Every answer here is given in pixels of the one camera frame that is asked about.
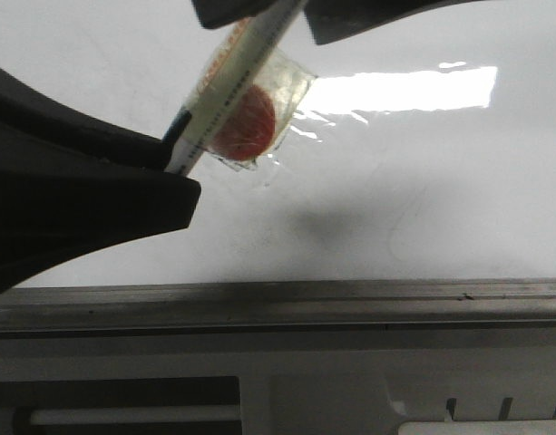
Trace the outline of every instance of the white rod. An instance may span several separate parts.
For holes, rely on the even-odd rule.
[[[241,409],[238,405],[35,410],[30,417],[34,426],[239,420]]]
[[[239,30],[237,42],[217,73],[204,89],[194,91],[196,100],[181,109],[178,117],[189,110],[192,118],[175,142],[165,171],[189,174],[306,3],[307,0],[280,0]]]

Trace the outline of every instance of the white surface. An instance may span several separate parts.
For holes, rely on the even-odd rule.
[[[226,32],[177,0],[0,0],[0,66],[161,136]],[[320,47],[300,19],[281,48],[336,79],[279,165],[203,159],[188,230],[24,285],[556,276],[556,0],[450,6]]]
[[[398,435],[556,435],[556,420],[406,423]]]

